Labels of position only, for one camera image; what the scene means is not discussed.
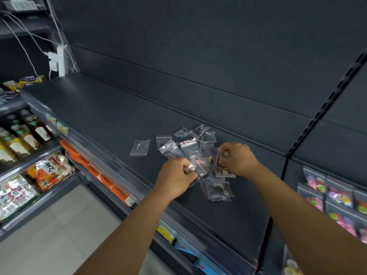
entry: white cable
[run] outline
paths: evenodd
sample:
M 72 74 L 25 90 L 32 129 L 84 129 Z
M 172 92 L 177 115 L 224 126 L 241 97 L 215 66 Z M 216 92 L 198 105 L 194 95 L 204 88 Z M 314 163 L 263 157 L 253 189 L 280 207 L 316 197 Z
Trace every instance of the white cable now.
M 12 17 L 10 16 L 10 15 L 7 15 L 12 21 L 14 21 L 23 31 L 25 31 L 25 32 L 27 32 L 28 34 L 30 34 L 30 36 L 36 36 L 36 37 L 38 37 L 38 38 L 41 38 L 41 39 L 43 39 L 43 40 L 47 40 L 47 41 L 50 41 L 50 42 L 52 42 L 52 43 L 54 43 L 54 44 L 57 44 L 57 45 L 60 45 L 60 46 L 64 46 L 64 45 L 62 45 L 62 44 L 60 44 L 60 43 L 57 43 L 57 42 L 55 42 L 55 41 L 52 41 L 52 40 L 49 40 L 49 39 L 47 39 L 47 38 L 43 38 L 43 37 L 41 37 L 41 36 L 38 36 L 38 35 L 36 35 L 36 34 L 33 34 L 33 33 L 31 33 L 30 31 L 28 31 L 27 30 L 27 28 L 24 26 L 24 24 L 21 22 L 21 20 L 19 19 L 19 18 L 17 18 L 16 16 L 14 16 L 14 15 L 12 15 L 13 17 L 15 17 L 16 19 L 18 19 L 19 20 L 19 22 L 24 26 L 24 28 L 25 29 L 23 29 L 14 19 L 12 19 Z M 74 72 L 74 70 L 76 70 L 76 66 L 75 66 L 75 63 L 74 63 L 74 60 L 73 60 L 73 57 L 71 56 L 71 53 L 69 52 L 69 50 L 67 49 L 67 46 L 65 45 L 64 46 L 65 47 L 65 49 L 66 49 L 66 51 L 69 53 L 69 56 L 70 56 L 70 59 L 71 59 L 71 62 L 73 63 L 73 71 L 72 72 Z
M 51 10 L 50 1 L 49 0 L 46 0 L 46 2 L 47 2 L 47 5 L 48 5 L 48 9 L 50 10 L 50 13 L 51 13 L 51 18 L 53 19 L 53 21 L 55 23 L 55 26 L 56 26 L 56 29 L 57 29 L 57 32 L 59 33 L 61 44 L 64 45 L 64 41 L 62 40 L 61 32 L 59 30 L 59 26 L 57 26 L 56 19 L 55 19 L 54 14 L 52 13 L 52 10 Z
M 25 27 L 25 25 L 21 22 L 21 20 L 19 18 L 17 18 L 16 16 L 14 16 L 13 14 L 11 14 L 10 12 L 7 12 L 7 11 L 4 11 L 5 13 L 7 14 L 10 14 L 10 15 L 7 15 L 7 17 L 9 17 L 12 21 L 14 21 L 15 24 L 17 24 L 22 30 L 25 29 L 26 32 L 29 33 L 29 35 L 31 36 L 31 38 L 34 40 L 34 43 L 37 45 L 37 47 L 39 48 L 39 50 L 41 50 L 42 53 L 44 53 L 44 51 L 41 49 L 41 47 L 38 45 L 37 41 L 34 39 L 34 37 L 30 34 L 30 31 L 28 31 L 27 27 Z M 11 15 L 18 19 L 18 21 L 23 25 L 24 29 L 18 24 L 18 22 L 16 22 L 12 17 Z
M 6 26 L 8 26 L 9 30 L 13 33 L 13 35 L 14 35 L 14 36 L 15 36 L 15 38 L 16 38 L 16 40 L 19 42 L 19 44 L 20 44 L 20 45 L 21 45 L 21 47 L 23 48 L 23 50 L 24 50 L 25 54 L 27 55 L 27 58 L 28 58 L 28 60 L 29 60 L 30 64 L 32 65 L 32 68 L 33 68 L 33 70 L 34 70 L 35 75 L 36 75 L 38 78 L 40 78 L 40 77 L 39 77 L 39 75 L 38 75 L 38 74 L 37 74 L 37 72 L 36 72 L 36 69 L 34 68 L 34 65 L 33 65 L 32 61 L 30 60 L 30 57 L 29 57 L 29 55 L 28 55 L 28 53 L 27 53 L 27 50 L 25 50 L 25 48 L 24 48 L 23 44 L 21 43 L 21 41 L 19 40 L 19 38 L 16 36 L 16 34 L 13 32 L 13 30 L 11 29 L 11 27 L 9 26 L 9 24 L 4 20 L 4 18 L 1 18 L 1 19 L 2 19 L 2 21 L 5 23 L 5 25 L 6 25 Z

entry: floor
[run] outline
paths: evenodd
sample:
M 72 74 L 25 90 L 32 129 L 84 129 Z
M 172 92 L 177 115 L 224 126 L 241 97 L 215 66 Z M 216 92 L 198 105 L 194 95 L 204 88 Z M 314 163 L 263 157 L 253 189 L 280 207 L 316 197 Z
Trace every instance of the floor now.
M 80 185 L 0 243 L 0 275 L 71 275 L 120 222 Z M 174 273 L 149 250 L 153 274 Z

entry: hand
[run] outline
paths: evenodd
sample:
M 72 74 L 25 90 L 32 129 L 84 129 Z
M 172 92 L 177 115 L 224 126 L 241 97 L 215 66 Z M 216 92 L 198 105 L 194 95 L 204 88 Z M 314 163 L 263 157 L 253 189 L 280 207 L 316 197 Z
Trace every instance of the hand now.
M 251 171 L 261 166 L 246 144 L 227 142 L 219 147 L 219 151 L 222 156 L 218 163 L 236 175 L 248 177 Z
M 197 178 L 197 173 L 194 171 L 184 173 L 189 165 L 190 161 L 185 157 L 171 157 L 163 164 L 153 191 L 167 199 L 168 203 L 181 196 L 189 188 L 190 183 Z

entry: person's left hand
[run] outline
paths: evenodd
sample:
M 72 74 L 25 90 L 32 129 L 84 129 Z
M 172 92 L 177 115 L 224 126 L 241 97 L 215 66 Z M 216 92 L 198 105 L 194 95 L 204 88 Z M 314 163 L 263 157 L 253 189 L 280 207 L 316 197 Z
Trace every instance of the person's left hand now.
M 185 174 L 184 171 L 189 165 L 190 161 L 185 157 L 171 157 L 163 164 L 153 191 L 162 199 L 167 199 L 168 203 L 181 196 L 189 188 L 190 183 L 197 178 L 197 173 L 194 171 Z

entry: forearm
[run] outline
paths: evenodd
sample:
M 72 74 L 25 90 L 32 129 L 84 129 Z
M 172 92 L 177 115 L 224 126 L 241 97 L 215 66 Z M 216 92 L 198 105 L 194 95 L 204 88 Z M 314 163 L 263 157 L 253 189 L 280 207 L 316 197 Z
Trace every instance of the forearm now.
M 75 275 L 138 274 L 169 201 L 152 190 Z
M 363 274 L 367 246 L 259 165 L 247 178 L 262 195 L 274 223 L 308 274 Z

